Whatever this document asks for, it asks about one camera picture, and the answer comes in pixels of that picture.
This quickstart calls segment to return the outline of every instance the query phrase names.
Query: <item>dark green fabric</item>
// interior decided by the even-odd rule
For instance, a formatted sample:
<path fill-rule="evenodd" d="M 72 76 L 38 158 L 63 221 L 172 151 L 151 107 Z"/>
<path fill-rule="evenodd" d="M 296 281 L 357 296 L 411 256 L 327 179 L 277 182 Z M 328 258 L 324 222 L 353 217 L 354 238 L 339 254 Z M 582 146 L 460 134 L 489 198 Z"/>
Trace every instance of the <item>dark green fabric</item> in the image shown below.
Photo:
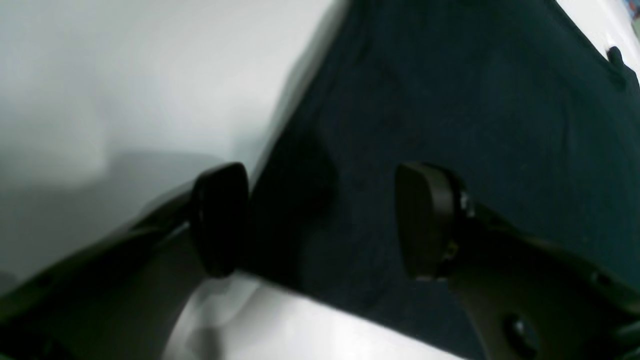
<path fill-rule="evenodd" d="M 354 1 L 254 189 L 244 267 L 482 358 L 446 285 L 403 272 L 393 176 L 419 160 L 640 288 L 637 89 L 555 1 Z"/>

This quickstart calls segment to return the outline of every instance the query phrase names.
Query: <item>white surface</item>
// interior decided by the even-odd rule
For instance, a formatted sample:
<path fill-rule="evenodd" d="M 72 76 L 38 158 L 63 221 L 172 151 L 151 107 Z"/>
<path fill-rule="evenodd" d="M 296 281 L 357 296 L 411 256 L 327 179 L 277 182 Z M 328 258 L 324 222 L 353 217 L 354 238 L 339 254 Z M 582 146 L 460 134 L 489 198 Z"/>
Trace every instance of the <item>white surface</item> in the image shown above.
<path fill-rule="evenodd" d="M 602 56 L 617 46 L 625 64 L 640 72 L 640 44 L 631 26 L 623 0 L 557 0 L 564 12 Z"/>
<path fill-rule="evenodd" d="M 223 160 L 253 170 L 331 4 L 0 2 L 0 270 L 25 279 Z M 619 0 L 560 4 L 602 54 L 617 45 L 640 69 Z M 242 274 L 194 294 L 165 359 L 219 353 L 452 358 Z"/>

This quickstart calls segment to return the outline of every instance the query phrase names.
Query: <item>dark fabric cover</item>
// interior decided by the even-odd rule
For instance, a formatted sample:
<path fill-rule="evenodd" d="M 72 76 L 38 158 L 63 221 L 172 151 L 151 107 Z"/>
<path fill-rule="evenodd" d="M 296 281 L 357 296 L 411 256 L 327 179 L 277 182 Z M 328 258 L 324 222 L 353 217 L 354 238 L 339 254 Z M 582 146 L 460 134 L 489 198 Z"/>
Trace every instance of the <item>dark fabric cover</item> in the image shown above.
<path fill-rule="evenodd" d="M 639 99 L 553 0 L 353 1 L 254 189 L 244 268 L 483 358 L 446 284 L 404 274 L 395 167 L 450 168 L 640 288 Z"/>

